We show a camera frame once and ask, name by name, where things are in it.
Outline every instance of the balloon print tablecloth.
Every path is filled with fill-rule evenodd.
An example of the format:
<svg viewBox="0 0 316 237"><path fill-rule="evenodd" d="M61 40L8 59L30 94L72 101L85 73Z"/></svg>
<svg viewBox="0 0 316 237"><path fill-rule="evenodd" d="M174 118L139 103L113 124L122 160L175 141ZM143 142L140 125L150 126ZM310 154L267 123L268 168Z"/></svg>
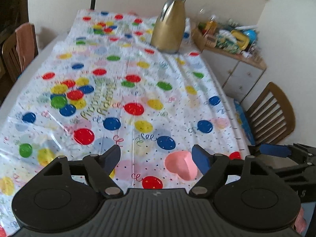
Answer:
<svg viewBox="0 0 316 237"><path fill-rule="evenodd" d="M80 160L118 144L121 160L111 177L124 191L189 190L201 173L184 180L185 168L170 172L164 161L194 144L248 154L222 89L192 44L189 20L175 55L149 45L154 23L79 11L67 39L19 95L1 131L0 223L7 234L18 228L13 195L61 154Z"/></svg>

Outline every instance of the cabinet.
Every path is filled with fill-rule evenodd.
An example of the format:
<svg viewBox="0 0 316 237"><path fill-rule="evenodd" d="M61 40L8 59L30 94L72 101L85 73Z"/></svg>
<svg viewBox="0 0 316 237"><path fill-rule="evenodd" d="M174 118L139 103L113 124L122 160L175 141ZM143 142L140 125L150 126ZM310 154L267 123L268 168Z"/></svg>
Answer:
<svg viewBox="0 0 316 237"><path fill-rule="evenodd" d="M255 63L241 55L205 47L202 56L218 79L224 92L241 102L266 70L264 61Z"/></svg>

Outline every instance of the bottle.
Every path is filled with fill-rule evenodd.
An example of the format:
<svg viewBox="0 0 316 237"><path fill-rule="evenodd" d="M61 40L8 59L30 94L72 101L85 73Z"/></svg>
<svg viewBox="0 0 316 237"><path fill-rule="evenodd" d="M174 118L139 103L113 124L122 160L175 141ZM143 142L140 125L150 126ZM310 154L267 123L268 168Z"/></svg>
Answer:
<svg viewBox="0 0 316 237"><path fill-rule="evenodd" d="M217 17L216 15L212 15L206 24L204 36L206 35L213 36L216 28L217 28Z"/></svg>

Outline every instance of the chair backrest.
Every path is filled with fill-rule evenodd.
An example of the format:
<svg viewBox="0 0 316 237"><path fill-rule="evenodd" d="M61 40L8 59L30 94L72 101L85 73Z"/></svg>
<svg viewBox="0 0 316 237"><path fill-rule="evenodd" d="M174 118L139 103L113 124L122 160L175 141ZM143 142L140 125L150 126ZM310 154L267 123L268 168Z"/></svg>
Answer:
<svg viewBox="0 0 316 237"><path fill-rule="evenodd" d="M246 115L256 145L277 144L295 128L293 107L284 92L272 82L247 110Z"/></svg>
<svg viewBox="0 0 316 237"><path fill-rule="evenodd" d="M35 37L35 28L32 24L33 38L34 38L34 58L38 55L37 43ZM2 56L7 71L13 81L16 82L19 75L21 75L21 64L19 61L18 53L16 52L16 33L14 32L10 37L5 40L2 46Z"/></svg>

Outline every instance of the pink bowl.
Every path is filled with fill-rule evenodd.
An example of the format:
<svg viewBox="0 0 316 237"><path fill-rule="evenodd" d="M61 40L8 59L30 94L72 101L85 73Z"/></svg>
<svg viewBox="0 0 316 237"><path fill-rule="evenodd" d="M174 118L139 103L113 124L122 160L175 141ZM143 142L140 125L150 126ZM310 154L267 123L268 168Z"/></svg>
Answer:
<svg viewBox="0 0 316 237"><path fill-rule="evenodd" d="M198 167L193 162L192 155L188 151L170 153L165 158L165 168L186 181L195 179L198 174Z"/></svg>

